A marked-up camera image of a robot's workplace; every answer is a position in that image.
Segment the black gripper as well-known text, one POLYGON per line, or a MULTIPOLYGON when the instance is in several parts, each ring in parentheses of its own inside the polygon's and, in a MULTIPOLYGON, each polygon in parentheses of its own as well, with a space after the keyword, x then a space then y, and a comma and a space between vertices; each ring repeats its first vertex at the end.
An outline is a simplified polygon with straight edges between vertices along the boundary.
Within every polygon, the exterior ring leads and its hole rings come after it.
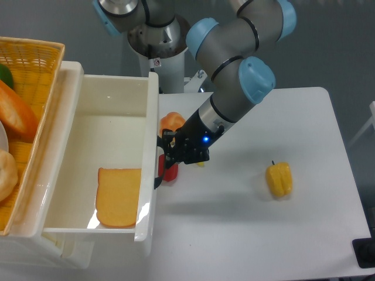
POLYGON ((220 127, 213 131, 206 127, 199 113, 185 120, 175 132, 164 129, 162 143, 165 152, 163 167, 170 169, 175 163, 192 164, 209 160, 209 147, 220 137, 220 127))

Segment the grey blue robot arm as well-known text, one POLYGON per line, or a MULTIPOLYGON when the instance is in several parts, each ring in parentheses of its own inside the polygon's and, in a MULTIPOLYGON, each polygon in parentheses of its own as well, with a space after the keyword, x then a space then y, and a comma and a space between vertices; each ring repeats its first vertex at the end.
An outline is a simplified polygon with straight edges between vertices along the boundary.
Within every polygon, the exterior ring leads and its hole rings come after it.
POLYGON ((173 1, 94 1, 107 32, 127 34, 144 74, 159 76, 163 93, 184 87, 184 54, 190 52, 215 92, 176 132, 162 132, 165 168, 209 159, 209 147, 274 89, 275 76, 255 53, 290 35, 296 12, 289 1, 232 1, 235 20, 204 18, 192 26, 173 1))

